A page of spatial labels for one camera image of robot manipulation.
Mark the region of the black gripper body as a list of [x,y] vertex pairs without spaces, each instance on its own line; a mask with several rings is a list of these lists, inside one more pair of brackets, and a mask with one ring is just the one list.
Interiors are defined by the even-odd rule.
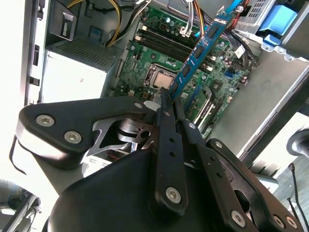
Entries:
[[[64,190],[48,219],[49,232],[230,232],[230,211],[219,202],[205,173],[173,162],[199,161],[194,150],[167,150],[159,157],[135,151]],[[186,184],[188,201],[181,214],[156,202],[155,180]]]

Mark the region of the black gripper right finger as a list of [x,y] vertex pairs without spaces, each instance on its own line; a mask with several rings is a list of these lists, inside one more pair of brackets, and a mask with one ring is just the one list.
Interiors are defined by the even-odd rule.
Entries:
[[201,175],[210,221],[217,232],[301,232],[301,223],[218,139],[205,142],[184,116],[180,98],[175,113],[188,154]]

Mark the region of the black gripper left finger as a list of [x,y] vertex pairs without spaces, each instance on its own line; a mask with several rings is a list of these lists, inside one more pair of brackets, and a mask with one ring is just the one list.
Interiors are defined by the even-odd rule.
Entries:
[[61,169],[78,167],[89,156],[137,144],[140,155],[153,158],[151,179],[139,190],[138,164],[113,164],[72,187],[75,196],[96,203],[119,202],[125,196],[149,193],[155,209],[183,214],[188,206],[182,138],[176,132],[184,120],[180,98],[166,89],[154,97],[157,109],[135,97],[120,96],[30,105],[19,113],[17,138],[28,151]]

